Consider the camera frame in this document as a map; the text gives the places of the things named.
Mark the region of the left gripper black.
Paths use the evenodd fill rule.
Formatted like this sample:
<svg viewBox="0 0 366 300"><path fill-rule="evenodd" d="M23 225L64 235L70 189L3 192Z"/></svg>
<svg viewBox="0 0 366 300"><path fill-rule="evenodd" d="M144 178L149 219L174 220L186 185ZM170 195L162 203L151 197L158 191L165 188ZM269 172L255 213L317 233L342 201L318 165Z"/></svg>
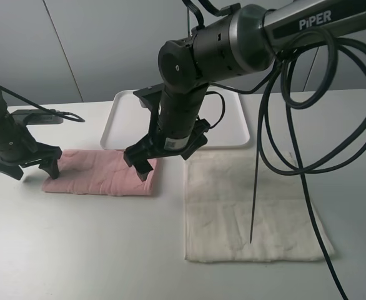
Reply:
<svg viewBox="0 0 366 300"><path fill-rule="evenodd" d="M36 141L26 126L14 122L0 122L0 173L20 180L22 168L38 165L51 179L59 177L58 160L62 151Z"/></svg>

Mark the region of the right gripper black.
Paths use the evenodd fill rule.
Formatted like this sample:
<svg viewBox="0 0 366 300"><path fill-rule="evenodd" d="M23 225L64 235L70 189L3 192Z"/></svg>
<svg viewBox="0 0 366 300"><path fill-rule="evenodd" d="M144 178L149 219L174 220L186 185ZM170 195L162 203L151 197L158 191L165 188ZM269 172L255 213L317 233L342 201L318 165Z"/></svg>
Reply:
<svg viewBox="0 0 366 300"><path fill-rule="evenodd" d="M186 160L206 144L204 133L210 124L197 121L197 115L208 87L208 84L203 84L187 94L181 94L164 84L155 135L149 136L147 133L124 151L126 164L136 170L141 181L146 181L154 170L148 159L181 156Z"/></svg>

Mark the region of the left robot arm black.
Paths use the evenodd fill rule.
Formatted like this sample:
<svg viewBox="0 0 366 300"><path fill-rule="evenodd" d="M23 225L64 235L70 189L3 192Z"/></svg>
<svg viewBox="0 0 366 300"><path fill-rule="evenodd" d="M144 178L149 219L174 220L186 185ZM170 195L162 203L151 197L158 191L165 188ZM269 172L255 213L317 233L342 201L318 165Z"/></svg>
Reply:
<svg viewBox="0 0 366 300"><path fill-rule="evenodd" d="M20 180L24 168L37 165L56 179L61 155L61 148L37 142L25 120L14 119L0 90L0 173Z"/></svg>

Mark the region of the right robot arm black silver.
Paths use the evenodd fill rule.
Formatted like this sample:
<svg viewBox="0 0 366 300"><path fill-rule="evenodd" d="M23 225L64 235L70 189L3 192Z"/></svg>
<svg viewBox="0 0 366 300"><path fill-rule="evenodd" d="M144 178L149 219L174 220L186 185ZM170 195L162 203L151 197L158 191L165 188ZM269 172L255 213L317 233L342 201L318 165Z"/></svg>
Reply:
<svg viewBox="0 0 366 300"><path fill-rule="evenodd" d="M149 130L124 151L124 160L142 181L152 171L151 159L187 159L207 143L210 124L198 114L209 86L273 67L273 75L281 78L282 95L288 98L289 62L302 51L326 45L327 73L315 92L321 96L335 76L339 46L356 46L347 35L366 29L366 1L295 1L278 10L255 4L217 9L209 1L201 1L201 6L218 17L208 26L198 6L191 1L185 5L198 25L189 37L167 41L161 47L158 68L162 83L136 91L150 110Z"/></svg>

